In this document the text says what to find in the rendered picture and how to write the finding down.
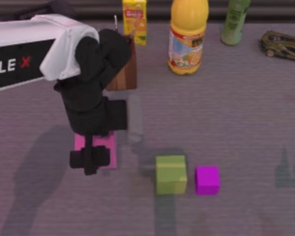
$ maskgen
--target bottle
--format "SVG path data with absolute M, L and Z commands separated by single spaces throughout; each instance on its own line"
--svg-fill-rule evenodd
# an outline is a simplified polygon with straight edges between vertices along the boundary
M 230 0 L 221 41 L 234 46 L 241 41 L 242 27 L 251 0 Z
M 207 28 L 208 0 L 174 0 L 168 66 L 179 75 L 193 74 L 201 65 Z

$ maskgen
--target green can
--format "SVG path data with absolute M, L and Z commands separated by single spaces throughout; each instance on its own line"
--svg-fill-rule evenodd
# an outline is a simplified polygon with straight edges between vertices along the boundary
M 234 46 L 241 41 L 242 27 L 251 0 L 230 0 L 221 41 Z

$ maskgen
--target pink block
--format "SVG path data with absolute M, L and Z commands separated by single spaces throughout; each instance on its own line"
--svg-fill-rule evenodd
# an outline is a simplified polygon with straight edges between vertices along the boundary
M 85 146 L 84 136 L 75 134 L 74 139 L 74 150 L 79 151 Z M 105 146 L 110 150 L 110 165 L 102 166 L 100 169 L 116 169 L 117 168 L 117 158 L 116 158 L 116 135 L 112 131 L 106 137 L 93 136 L 93 146 Z
M 216 195 L 221 185 L 218 167 L 197 166 L 195 185 L 197 195 Z

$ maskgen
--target gray tabletop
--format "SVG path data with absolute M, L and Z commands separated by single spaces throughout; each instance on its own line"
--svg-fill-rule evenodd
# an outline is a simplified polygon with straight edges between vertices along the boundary
M 236 47 L 208 25 L 203 64 L 186 77 L 166 65 L 168 29 L 150 24 L 137 47 L 139 88 L 108 94 L 137 94 L 144 112 L 143 143 L 118 132 L 117 170 L 69 168 L 73 133 L 53 83 L 0 92 L 0 236 L 295 236 L 295 184 L 275 184 L 278 166 L 295 164 L 295 62 L 257 46 L 295 25 L 246 25 Z M 186 194 L 155 195 L 158 154 L 186 155 Z M 194 194 L 197 165 L 219 166 L 219 195 Z

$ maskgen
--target toy car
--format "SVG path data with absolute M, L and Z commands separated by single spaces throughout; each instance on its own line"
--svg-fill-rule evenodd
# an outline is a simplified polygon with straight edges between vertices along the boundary
M 295 37 L 274 31 L 267 31 L 261 38 L 260 47 L 268 57 L 295 60 Z

